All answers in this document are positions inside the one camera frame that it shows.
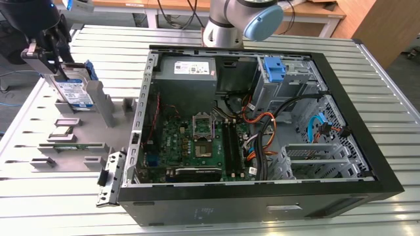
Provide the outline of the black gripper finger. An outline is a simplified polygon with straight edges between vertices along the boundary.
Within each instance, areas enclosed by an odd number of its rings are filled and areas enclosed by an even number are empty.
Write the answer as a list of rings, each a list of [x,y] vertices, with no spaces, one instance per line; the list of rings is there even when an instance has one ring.
[[[61,64],[65,63],[59,53],[60,32],[49,29],[32,40],[33,69],[41,74],[55,75],[59,81],[69,80]]]
[[[60,42],[59,42],[59,53],[64,62],[73,63],[75,60],[71,55],[69,43],[72,42],[72,37],[69,34],[68,24],[65,16],[60,15],[59,21],[59,32],[60,32]]]

